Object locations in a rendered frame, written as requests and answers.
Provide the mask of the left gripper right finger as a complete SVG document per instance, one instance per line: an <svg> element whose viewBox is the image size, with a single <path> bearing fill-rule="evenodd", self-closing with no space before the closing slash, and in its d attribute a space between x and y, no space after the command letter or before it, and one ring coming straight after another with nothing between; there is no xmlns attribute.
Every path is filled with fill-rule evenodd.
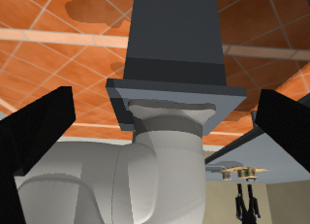
<svg viewBox="0 0 310 224"><path fill-rule="evenodd" d="M262 89L255 123L310 173L310 108Z"/></svg>

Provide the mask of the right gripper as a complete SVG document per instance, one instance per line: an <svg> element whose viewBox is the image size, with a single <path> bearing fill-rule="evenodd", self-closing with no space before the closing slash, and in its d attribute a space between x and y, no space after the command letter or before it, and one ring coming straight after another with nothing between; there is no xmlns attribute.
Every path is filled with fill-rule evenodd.
<svg viewBox="0 0 310 224"><path fill-rule="evenodd" d="M242 197L242 188L241 183L237 185L238 188L238 194L235 198L236 203L236 217L240 217L242 220L242 224L257 224L256 220L257 218L261 218L259 214L259 208L258 208L258 201L254 197L252 192L252 184L247 184L248 186L248 194L249 194L249 209L247 211L243 197ZM240 208L241 206L241 208ZM242 215L241 215L242 211ZM254 215L255 213L255 215Z"/></svg>

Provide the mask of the tan flat mat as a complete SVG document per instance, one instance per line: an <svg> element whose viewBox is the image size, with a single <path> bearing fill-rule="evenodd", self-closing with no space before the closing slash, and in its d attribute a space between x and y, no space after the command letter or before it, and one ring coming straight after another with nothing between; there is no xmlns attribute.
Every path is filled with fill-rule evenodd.
<svg viewBox="0 0 310 224"><path fill-rule="evenodd" d="M231 167L231 168L227 168L227 169L223 169L223 170L219 170L219 171L235 172L235 173L237 173L237 171L244 170L244 169L256 169L256 172L269 170L269 169L261 169L261 168L250 168L250 167L239 167L239 166L236 166L236 167Z"/></svg>

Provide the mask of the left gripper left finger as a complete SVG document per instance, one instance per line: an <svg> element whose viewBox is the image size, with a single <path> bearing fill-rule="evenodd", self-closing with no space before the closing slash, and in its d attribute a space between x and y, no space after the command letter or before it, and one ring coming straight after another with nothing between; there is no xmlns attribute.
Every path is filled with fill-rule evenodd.
<svg viewBox="0 0 310 224"><path fill-rule="evenodd" d="M71 86L0 120L0 224L26 224L15 176L26 176L75 121Z"/></svg>

